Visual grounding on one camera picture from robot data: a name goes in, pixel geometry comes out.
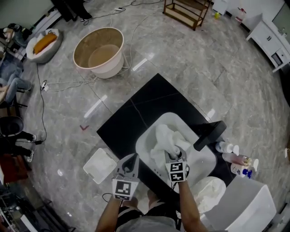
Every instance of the towel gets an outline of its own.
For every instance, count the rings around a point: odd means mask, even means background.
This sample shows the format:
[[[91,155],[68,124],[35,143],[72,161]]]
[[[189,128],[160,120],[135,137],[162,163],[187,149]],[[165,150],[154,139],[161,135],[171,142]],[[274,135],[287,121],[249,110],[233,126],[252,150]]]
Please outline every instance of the towel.
[[[167,125],[161,124],[156,126],[155,147],[150,151],[151,158],[154,159],[159,169],[165,168],[165,151],[171,155],[178,156],[181,147],[184,151],[188,150],[191,144],[185,140],[179,131],[173,131]]]

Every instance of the beige bucket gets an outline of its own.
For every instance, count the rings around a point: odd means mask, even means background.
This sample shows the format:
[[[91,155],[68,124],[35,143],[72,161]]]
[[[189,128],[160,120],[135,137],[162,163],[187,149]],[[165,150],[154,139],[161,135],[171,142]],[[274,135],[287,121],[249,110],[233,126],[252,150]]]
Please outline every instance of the beige bucket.
[[[73,60],[82,69],[89,69],[100,78],[115,76],[123,67],[124,36],[115,28],[101,28],[86,35],[77,44]]]

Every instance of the black countertop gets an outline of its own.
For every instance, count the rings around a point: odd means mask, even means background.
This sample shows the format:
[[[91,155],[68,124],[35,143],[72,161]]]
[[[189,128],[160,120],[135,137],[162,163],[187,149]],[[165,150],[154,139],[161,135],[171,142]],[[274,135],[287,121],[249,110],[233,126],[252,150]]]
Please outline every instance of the black countertop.
[[[136,152],[138,138],[167,112],[177,114],[198,136],[201,134],[196,126],[208,123],[180,92],[157,74],[112,115],[97,133],[112,152],[122,159]],[[215,150],[215,143],[209,144],[208,147],[217,158],[216,167],[209,176],[222,179],[228,186],[235,177],[230,171],[230,164]],[[138,177],[158,197],[173,203],[179,211],[179,194],[171,191],[171,188],[141,160]]]

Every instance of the black faucet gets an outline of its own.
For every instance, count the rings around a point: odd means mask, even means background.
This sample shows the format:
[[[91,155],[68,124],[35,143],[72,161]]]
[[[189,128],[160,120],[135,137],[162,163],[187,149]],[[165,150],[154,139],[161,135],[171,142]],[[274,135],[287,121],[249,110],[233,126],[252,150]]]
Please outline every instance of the black faucet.
[[[227,128],[223,121],[205,123],[194,127],[194,132],[199,135],[199,139],[194,143],[193,147],[197,151],[201,151],[206,145],[214,143],[222,135]]]

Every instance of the marble floor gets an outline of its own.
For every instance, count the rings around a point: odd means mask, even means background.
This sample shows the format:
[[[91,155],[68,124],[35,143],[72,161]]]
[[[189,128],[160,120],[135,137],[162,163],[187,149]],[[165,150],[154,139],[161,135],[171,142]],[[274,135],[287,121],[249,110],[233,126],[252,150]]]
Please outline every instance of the marble floor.
[[[128,3],[93,0],[85,7],[92,15],[101,16]],[[225,140],[239,144],[242,154],[259,158],[256,179],[269,186],[277,209],[290,189],[290,165],[284,158],[290,111],[279,74],[271,72],[273,67],[263,53],[252,41],[245,40],[247,32],[227,16],[216,20],[209,10],[202,27],[192,31],[162,14],[162,10],[162,2],[130,6],[124,13],[92,20],[86,26],[62,19],[54,26],[63,31],[62,46],[49,63],[39,65],[41,82],[93,80],[93,73],[79,70],[73,63],[73,51],[80,39],[112,24],[123,32],[125,55],[130,59],[133,30],[149,15],[135,31],[130,70],[81,87],[43,92],[47,139],[33,147],[30,178],[40,195],[52,200],[57,213],[78,231],[94,231],[106,206],[102,194],[111,192],[110,177],[97,185],[82,169],[98,148],[106,147],[96,131],[156,73],[184,94],[209,121],[224,120]],[[145,58],[146,62],[133,71]],[[20,102],[28,105],[23,112],[25,130],[43,138],[35,63],[25,61],[23,78],[35,84],[30,94],[19,96]],[[59,90],[67,85],[50,87]],[[84,119],[100,99],[92,116]],[[88,128],[83,131],[80,126]]]

